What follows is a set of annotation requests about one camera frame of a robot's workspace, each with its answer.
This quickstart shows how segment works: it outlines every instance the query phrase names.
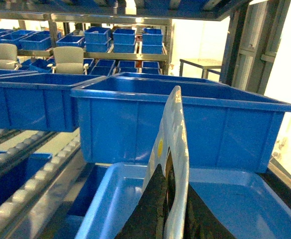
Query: bright light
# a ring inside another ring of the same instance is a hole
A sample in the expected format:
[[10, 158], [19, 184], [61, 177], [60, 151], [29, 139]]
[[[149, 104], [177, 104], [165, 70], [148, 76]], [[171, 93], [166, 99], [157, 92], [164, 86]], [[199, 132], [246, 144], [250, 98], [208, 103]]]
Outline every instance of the bright light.
[[249, 5], [253, 5], [253, 4], [257, 4], [257, 3], [260, 3], [260, 2], [263, 2], [263, 1], [268, 1], [268, 0], [253, 0], [249, 3]]

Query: metal shelving rack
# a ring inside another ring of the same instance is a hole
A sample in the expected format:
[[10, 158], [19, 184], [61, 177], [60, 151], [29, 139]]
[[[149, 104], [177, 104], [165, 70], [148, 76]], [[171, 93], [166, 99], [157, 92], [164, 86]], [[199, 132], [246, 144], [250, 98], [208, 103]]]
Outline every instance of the metal shelving rack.
[[[172, 19], [153, 18], [153, 17], [131, 17], [131, 16], [104, 16], [90, 14], [57, 14], [57, 13], [31, 13], [31, 12], [11, 12], [0, 11], [0, 19], [18, 19], [18, 20], [37, 20], [48, 21], [52, 46], [55, 47], [57, 41], [57, 22], [93, 22], [93, 23], [110, 23], [110, 24], [133, 24], [138, 26], [164, 26], [164, 50], [163, 54], [142, 54], [142, 53], [94, 53], [85, 52], [86, 58], [95, 59], [119, 59], [119, 60], [146, 60], [163, 62], [163, 73], [168, 73], [169, 64], [172, 59], [173, 34], [174, 27]], [[28, 51], [18, 50], [19, 56], [38, 56], [49, 57], [53, 55], [53, 50], [46, 51]]]

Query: metal table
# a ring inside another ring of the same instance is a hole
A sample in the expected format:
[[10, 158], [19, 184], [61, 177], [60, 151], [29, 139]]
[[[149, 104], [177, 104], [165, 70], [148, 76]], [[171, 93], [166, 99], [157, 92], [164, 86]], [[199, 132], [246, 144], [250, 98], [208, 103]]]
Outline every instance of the metal table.
[[207, 79], [209, 69], [221, 69], [221, 61], [214, 59], [180, 59], [180, 76], [183, 76], [184, 63], [202, 68], [201, 77]]

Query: yellow dot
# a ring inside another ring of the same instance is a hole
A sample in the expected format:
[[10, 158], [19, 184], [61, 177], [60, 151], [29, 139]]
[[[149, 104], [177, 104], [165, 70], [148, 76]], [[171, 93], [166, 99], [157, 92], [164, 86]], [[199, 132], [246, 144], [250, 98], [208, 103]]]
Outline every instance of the yellow dot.
[[163, 152], [163, 139], [160, 139], [157, 155], [160, 158]]

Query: beige office chair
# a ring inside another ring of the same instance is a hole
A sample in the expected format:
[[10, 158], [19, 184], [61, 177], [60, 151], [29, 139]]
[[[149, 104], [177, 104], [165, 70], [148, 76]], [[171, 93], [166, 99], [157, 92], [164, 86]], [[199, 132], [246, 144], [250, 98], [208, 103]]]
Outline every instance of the beige office chair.
[[84, 51], [82, 48], [74, 46], [60, 46], [54, 48], [55, 66], [52, 73], [60, 74], [87, 74], [89, 65], [84, 65]]
[[0, 69], [18, 70], [20, 67], [16, 45], [0, 43]]

